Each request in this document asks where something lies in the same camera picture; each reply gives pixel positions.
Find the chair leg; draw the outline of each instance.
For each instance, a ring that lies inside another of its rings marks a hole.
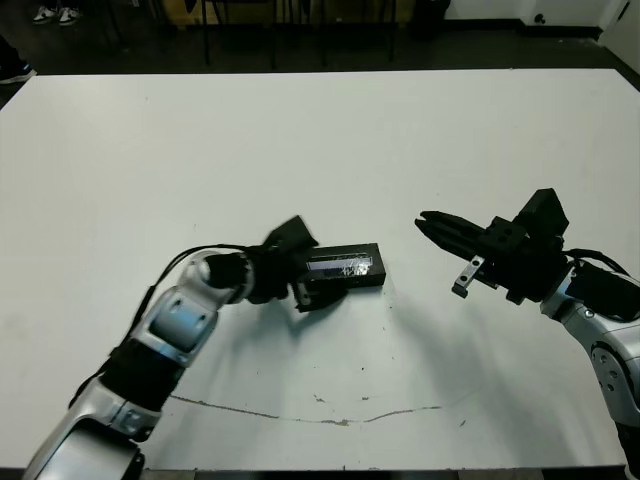
[[[222,17],[220,16],[220,10],[218,10],[218,2],[217,0],[212,0],[211,4],[213,5],[213,13],[216,16],[216,20],[218,21],[218,25],[222,25]]]
[[[384,14],[387,13],[387,0],[382,2],[382,8],[380,9],[380,23],[384,22]]]
[[[276,22],[278,20],[278,0],[272,0],[273,18],[271,19],[271,69],[276,69]]]
[[[118,43],[122,44],[122,34],[120,33],[120,28],[118,28],[118,22],[116,21],[116,15],[113,12],[113,5],[111,5],[111,0],[105,0],[105,3],[107,4],[107,13],[109,14],[109,20],[111,21],[111,28],[116,34]]]
[[[100,7],[98,6],[97,0],[90,0],[89,5],[92,13],[100,19],[100,28],[102,29],[102,34],[104,35],[107,44],[109,45],[109,47],[114,47],[115,45],[111,41],[111,36],[109,35],[106,24],[104,23],[104,18],[102,17],[102,14],[100,12]]]
[[[326,21],[326,5],[325,0],[320,0],[320,56],[322,66],[327,66],[327,46],[325,44],[325,21]]]
[[[153,5],[153,13],[156,17],[156,25],[166,27],[169,22],[167,20],[167,12],[162,5],[162,0],[151,0]]]
[[[209,58],[209,38],[207,37],[207,0],[200,0],[202,4],[202,39],[204,40],[204,61],[207,65],[211,65]]]
[[[389,61],[393,62],[396,53],[396,5],[397,0],[391,0],[391,38],[389,44]]]

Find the rectangular black object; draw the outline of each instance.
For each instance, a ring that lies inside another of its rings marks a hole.
[[[384,285],[387,273],[377,243],[314,248],[303,281],[315,288]]]

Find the person's foot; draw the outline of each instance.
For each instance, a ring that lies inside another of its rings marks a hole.
[[[80,10],[77,8],[63,8],[60,10],[60,26],[68,27],[69,25],[73,25],[80,18]]]
[[[26,82],[34,75],[36,75],[36,71],[28,63],[22,63],[15,67],[0,65],[0,85]]]
[[[38,9],[38,13],[35,17],[33,17],[33,23],[36,25],[42,25],[44,23],[49,23],[51,20],[58,16],[57,10],[51,10],[50,8],[45,7],[44,5]]]

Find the robotic arm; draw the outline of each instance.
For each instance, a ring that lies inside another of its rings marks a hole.
[[[301,311],[322,308],[346,294],[341,287],[317,288],[304,281],[305,260],[317,245],[302,219],[294,217],[261,246],[214,245],[178,255],[147,291],[122,343],[80,386],[23,478],[139,478],[144,456],[137,443],[153,432],[162,406],[213,332],[222,306],[282,299],[289,284]],[[208,248],[240,253],[222,255]],[[146,311],[157,285],[190,255],[178,284]]]
[[[640,478],[640,284],[600,252],[563,251],[569,225],[553,189],[538,190],[513,221],[486,229],[441,212],[416,226],[437,246],[469,261],[453,284],[462,298],[477,280],[507,289],[507,300],[540,302],[585,349],[595,370],[629,472]],[[610,270],[586,262],[598,260]]]

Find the dark floor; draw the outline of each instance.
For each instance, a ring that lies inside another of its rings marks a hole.
[[[40,75],[122,73],[255,73],[273,71],[269,34],[261,28],[210,32],[212,65],[204,62],[202,30],[159,29],[149,11],[127,0],[112,0],[123,43],[108,25],[102,0],[87,0],[85,16],[72,27],[34,26],[34,0],[0,0],[0,33]],[[111,42],[105,36],[110,33]],[[389,62],[389,32],[373,26],[343,25],[328,31],[327,60],[320,60],[317,29],[281,27],[277,33],[278,72],[415,70],[468,68],[616,68],[637,89],[640,77],[591,38],[540,37],[507,26],[450,28],[430,41],[413,40],[407,29],[396,35]],[[19,87],[0,87],[2,107]]]

